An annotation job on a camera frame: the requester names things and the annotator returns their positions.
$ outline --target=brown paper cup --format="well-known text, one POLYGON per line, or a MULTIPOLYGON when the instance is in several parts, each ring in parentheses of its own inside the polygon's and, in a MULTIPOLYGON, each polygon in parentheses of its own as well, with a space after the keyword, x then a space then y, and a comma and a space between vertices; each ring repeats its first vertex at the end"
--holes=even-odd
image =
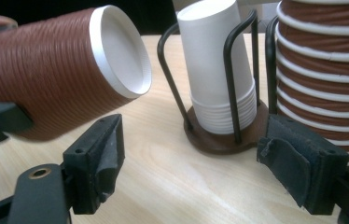
POLYGON ((327 4, 324 0, 321 4, 283 0, 281 8, 288 16, 299 21, 349 26, 349 4, 327 4))
POLYGON ((278 26, 280 34, 296 45, 323 51, 349 53, 348 35, 321 35, 296 29, 283 22, 279 22, 278 26))
POLYGON ((34 122, 15 133, 49 140, 146 93, 147 51, 117 7, 99 7, 0 32, 0 102, 34 122))

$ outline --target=stack of brown paper cups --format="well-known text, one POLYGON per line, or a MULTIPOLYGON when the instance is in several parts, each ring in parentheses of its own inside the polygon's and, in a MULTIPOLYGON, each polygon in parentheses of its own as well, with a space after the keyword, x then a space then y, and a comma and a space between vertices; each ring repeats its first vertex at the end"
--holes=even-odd
POLYGON ((25 110, 49 140, 146 93, 151 66, 131 20, 113 6, 0 32, 0 102, 25 110))
POLYGON ((284 0, 277 14, 279 113, 349 153, 349 0, 284 0))

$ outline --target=white cup rim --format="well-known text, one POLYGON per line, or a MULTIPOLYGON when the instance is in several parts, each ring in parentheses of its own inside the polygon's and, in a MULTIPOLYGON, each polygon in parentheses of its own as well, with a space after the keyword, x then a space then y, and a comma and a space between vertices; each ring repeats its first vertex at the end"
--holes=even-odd
MULTIPOLYGON (((253 91, 255 91, 255 88, 256 88, 256 84, 255 84, 254 79, 252 78, 252 84, 250 86, 250 89, 246 92, 245 95, 243 95, 242 97, 238 98, 236 100, 236 103, 242 102, 243 100, 252 97, 253 91)), ((199 102, 197 99, 195 99, 192 96, 192 92, 189 93, 189 96, 190 96, 191 101, 192 101, 193 104, 194 103, 198 104, 199 106, 204 107, 204 108, 212 108, 212 109, 217 108, 217 109, 219 109, 219 108, 228 108, 228 107, 230 107, 230 103, 225 103, 225 104, 220 104, 220 105, 206 105, 206 104, 203 104, 203 103, 199 102)))
POLYGON ((95 61, 116 92, 130 99, 148 92, 152 75, 147 49, 133 22, 121 9, 96 8, 90 19, 90 37, 95 61))
POLYGON ((313 58, 324 59, 328 61, 349 63, 349 53, 328 52, 328 51, 311 49, 308 47, 300 46, 300 45, 294 44, 293 42, 287 40, 284 36, 282 36, 282 34, 280 34, 278 24, 276 25, 275 30, 276 30, 276 36, 278 41, 282 43, 284 46, 286 46, 288 49, 294 50, 299 54, 306 55, 313 58))
POLYGON ((349 103, 349 95, 330 93, 330 92, 324 92, 324 91, 316 91, 316 90, 304 87, 301 84, 286 77, 279 69, 276 69, 276 76, 281 81, 283 81, 288 87, 291 87, 291 89, 300 91, 304 94, 317 97, 320 99, 349 103))
POLYGON ((282 91, 280 87, 277 87, 276 90, 278 95, 280 95, 291 105, 294 105, 299 109, 308 111, 310 113, 314 113, 316 115, 323 115, 326 117, 339 118, 339 119, 349 119, 349 112, 339 112, 339 111, 327 110, 327 109, 323 109, 315 106, 310 106, 310 105, 304 104, 303 102, 298 101, 297 99, 291 98, 287 93, 282 91))
POLYGON ((281 22, 285 24, 297 27, 300 30, 313 32, 322 35, 349 35, 349 26, 332 26, 332 25, 320 25, 312 22, 304 22, 296 20, 286 15, 281 9, 281 3, 276 8, 276 13, 281 22))
POLYGON ((331 81, 331 82, 349 83, 349 75, 321 73, 321 72, 316 72, 310 69, 306 69, 304 67, 301 67, 289 61, 285 56, 283 56, 283 54, 279 50, 276 51, 276 59, 286 68, 306 77, 312 77, 315 79, 331 81))
POLYGON ((349 133, 349 126, 345 127, 345 126, 336 126, 336 125, 330 125, 330 124, 322 124, 322 123, 319 123, 316 121, 304 119, 304 118, 296 115, 294 112, 289 110, 284 105, 280 104, 280 102, 277 102, 277 107, 283 113, 285 113, 287 116, 289 116, 290 118, 292 118, 298 122, 301 122, 303 124, 309 125, 311 127, 321 129, 321 130, 326 130, 326 131, 333 131, 333 132, 339 132, 339 133, 349 133))

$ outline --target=table surface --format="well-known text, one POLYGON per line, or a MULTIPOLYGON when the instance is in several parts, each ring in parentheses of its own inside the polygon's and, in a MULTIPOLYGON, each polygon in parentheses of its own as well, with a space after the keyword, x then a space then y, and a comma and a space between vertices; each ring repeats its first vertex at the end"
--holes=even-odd
MULTIPOLYGON (((92 216, 74 223, 336 223, 297 207, 271 171, 256 161, 256 149, 217 156, 188 141, 175 98, 162 73, 159 36, 142 37, 152 64, 151 90, 110 114, 123 117, 126 159, 116 192, 92 216)), ((244 35, 251 58, 250 35, 244 35)), ((264 35, 258 37, 261 100, 268 104, 264 35)), ((166 59, 186 108, 191 107, 186 64, 178 35, 165 48, 166 59)), ((46 143, 10 139, 0 143, 0 200, 13 194, 18 176, 29 168, 63 161, 62 153, 90 126, 85 124, 46 143)))

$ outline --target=stack of white paper cups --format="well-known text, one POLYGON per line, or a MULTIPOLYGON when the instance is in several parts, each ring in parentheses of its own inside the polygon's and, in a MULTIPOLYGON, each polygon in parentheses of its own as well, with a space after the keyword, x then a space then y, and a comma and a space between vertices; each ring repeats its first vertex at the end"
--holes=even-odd
POLYGON ((277 14, 279 113, 349 153, 349 0, 284 0, 277 14))
MULTIPOLYGON (((240 22, 236 0, 205 0, 177 15, 188 69, 190 97, 200 125, 210 133, 233 133, 223 49, 240 22)), ((255 83, 239 35, 232 49, 233 74, 241 129, 257 113, 255 83)))

